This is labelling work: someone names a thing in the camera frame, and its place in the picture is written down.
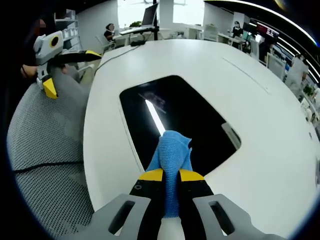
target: blue towel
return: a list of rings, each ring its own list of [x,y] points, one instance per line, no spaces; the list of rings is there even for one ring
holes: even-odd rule
[[[165,173],[165,218],[179,216],[177,196],[177,176],[179,169],[192,171],[190,162],[191,139],[176,131],[165,131],[159,138],[152,160],[146,169],[151,171],[162,168]]]

